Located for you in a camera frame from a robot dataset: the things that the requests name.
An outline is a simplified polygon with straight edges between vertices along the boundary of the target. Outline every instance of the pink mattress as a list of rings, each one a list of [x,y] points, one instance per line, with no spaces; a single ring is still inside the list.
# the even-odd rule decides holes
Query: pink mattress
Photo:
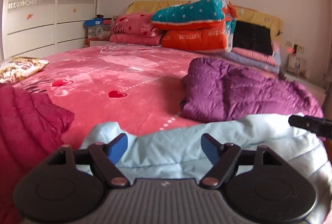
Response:
[[[207,55],[113,45],[116,48],[109,52],[100,52],[101,47],[96,46],[50,56],[43,71],[15,86],[45,91],[54,104],[75,113],[74,122],[62,136],[74,148],[93,126],[108,121],[118,122],[137,136],[200,123],[179,117],[185,95],[180,80],[192,59]]]

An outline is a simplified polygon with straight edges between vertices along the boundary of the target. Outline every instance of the sliding wardrobe door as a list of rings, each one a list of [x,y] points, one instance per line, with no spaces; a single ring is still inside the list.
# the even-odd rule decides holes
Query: sliding wardrobe door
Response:
[[[82,48],[83,21],[93,18],[96,0],[4,0],[4,58],[46,57]]]

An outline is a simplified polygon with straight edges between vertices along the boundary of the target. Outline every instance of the purple jacket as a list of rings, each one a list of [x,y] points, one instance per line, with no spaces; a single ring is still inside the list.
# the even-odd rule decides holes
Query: purple jacket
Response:
[[[255,70],[216,58],[196,58],[182,78],[184,117],[202,122],[237,120],[250,114],[323,117],[317,100],[301,84],[265,78]]]

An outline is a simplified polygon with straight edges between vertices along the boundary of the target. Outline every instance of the nightstand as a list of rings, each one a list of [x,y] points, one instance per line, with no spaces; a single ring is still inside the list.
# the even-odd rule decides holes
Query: nightstand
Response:
[[[295,82],[298,82],[298,83],[304,85],[307,88],[307,90],[309,90],[311,92],[311,94],[316,98],[319,105],[320,106],[323,105],[323,102],[326,97],[325,89],[323,89],[315,84],[310,83],[305,78],[297,77],[289,72],[280,73],[279,77],[285,81],[290,81],[290,82],[295,81]]]

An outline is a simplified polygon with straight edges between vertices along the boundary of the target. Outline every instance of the blue box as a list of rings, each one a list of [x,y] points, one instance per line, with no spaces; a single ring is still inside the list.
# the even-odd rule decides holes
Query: blue box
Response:
[[[101,25],[103,22],[103,19],[102,18],[95,18],[95,19],[91,19],[91,20],[87,20],[87,21],[84,21],[84,25],[86,27],[89,27],[89,26],[96,26],[96,25]]]

